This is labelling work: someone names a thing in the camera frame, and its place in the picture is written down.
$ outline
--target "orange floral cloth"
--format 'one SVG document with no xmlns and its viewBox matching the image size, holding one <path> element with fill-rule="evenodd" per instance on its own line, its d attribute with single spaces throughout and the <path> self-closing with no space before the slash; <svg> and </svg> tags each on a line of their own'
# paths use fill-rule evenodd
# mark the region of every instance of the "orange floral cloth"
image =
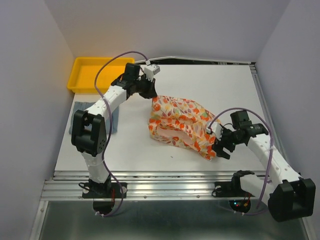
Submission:
<svg viewBox="0 0 320 240">
<path fill-rule="evenodd" d="M 152 99 L 149 131 L 155 140 L 180 148 L 191 148 L 211 160 L 216 156 L 211 149 L 216 138 L 206 133 L 206 125 L 214 117 L 193 100 L 157 96 Z"/>
</svg>

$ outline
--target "blue-gray fabric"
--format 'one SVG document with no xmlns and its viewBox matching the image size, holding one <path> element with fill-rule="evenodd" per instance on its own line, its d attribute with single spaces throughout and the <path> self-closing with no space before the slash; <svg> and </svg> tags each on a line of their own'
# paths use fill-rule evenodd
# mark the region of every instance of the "blue-gray fabric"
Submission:
<svg viewBox="0 0 320 240">
<path fill-rule="evenodd" d="M 74 106 L 73 106 L 73 110 L 72 110 L 72 116 L 71 116 L 71 125 L 70 125 L 70 128 L 69 128 L 69 134 L 70 135 L 72 133 L 72 125 L 73 125 L 73 122 L 74 122 L 74 113 L 77 110 L 84 111 L 87 108 L 91 107 L 93 104 L 95 104 L 95 103 L 94 102 L 81 102 L 81 101 L 75 101 L 74 102 Z M 112 113 L 112 131 L 111 131 L 112 134 L 115 134 L 118 131 L 118 120 L 119 120 L 119 107 L 117 107 Z M 110 130 L 109 118 L 105 119 L 104 121 L 105 121 L 105 130 L 106 130 L 106 133 L 108 134 L 109 130 Z"/>
</svg>

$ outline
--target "gray towel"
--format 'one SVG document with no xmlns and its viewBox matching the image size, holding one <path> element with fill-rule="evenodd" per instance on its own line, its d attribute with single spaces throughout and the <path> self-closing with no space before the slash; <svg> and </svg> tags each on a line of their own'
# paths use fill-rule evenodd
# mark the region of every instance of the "gray towel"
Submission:
<svg viewBox="0 0 320 240">
<path fill-rule="evenodd" d="M 71 135 L 72 133 L 72 125 L 74 123 L 74 113 L 77 110 L 86 110 L 87 108 L 90 108 L 93 104 L 95 104 L 95 102 L 81 102 L 81 101 L 75 101 L 74 102 L 74 106 L 73 106 L 73 110 L 72 110 L 72 116 L 71 116 L 71 125 L 69 128 L 69 134 Z M 117 107 L 113 113 L 112 113 L 112 134 L 115 134 L 118 131 L 118 120 L 119 120 L 119 107 Z M 110 121 L 109 118 L 105 119 L 105 130 L 106 133 L 109 133 L 109 129 L 110 129 Z"/>
</svg>

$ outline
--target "white table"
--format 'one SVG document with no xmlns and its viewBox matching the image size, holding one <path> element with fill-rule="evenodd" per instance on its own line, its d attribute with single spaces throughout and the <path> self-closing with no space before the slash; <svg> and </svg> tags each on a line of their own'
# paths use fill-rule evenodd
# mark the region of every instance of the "white table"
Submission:
<svg viewBox="0 0 320 240">
<path fill-rule="evenodd" d="M 263 116 L 263 110 L 248 65 L 161 65 L 156 75 L 158 95 L 192 99 L 217 115 L 231 107 L 244 107 Z M 97 94 L 75 94 L 64 132 L 55 174 L 86 172 L 87 166 L 68 133 L 74 102 L 95 102 Z M 118 132 L 106 150 L 106 163 L 115 172 L 206 172 L 264 171 L 256 156 L 238 145 L 231 159 L 208 161 L 193 150 L 163 144 L 150 138 L 148 120 L 151 100 L 138 94 L 120 106 Z M 220 120 L 230 123 L 230 113 Z M 259 120 L 250 115 L 254 123 Z"/>
</svg>

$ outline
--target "yellow bin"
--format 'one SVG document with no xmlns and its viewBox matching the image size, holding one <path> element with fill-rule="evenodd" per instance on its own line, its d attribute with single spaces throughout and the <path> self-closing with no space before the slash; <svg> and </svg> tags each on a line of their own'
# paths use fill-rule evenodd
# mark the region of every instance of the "yellow bin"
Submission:
<svg viewBox="0 0 320 240">
<path fill-rule="evenodd" d="M 77 57 L 74 61 L 67 88 L 74 93 L 97 93 L 95 77 L 100 68 L 112 57 Z M 110 84 L 125 71 L 127 63 L 134 63 L 131 57 L 119 57 L 109 63 L 99 74 L 97 87 L 105 93 Z"/>
</svg>

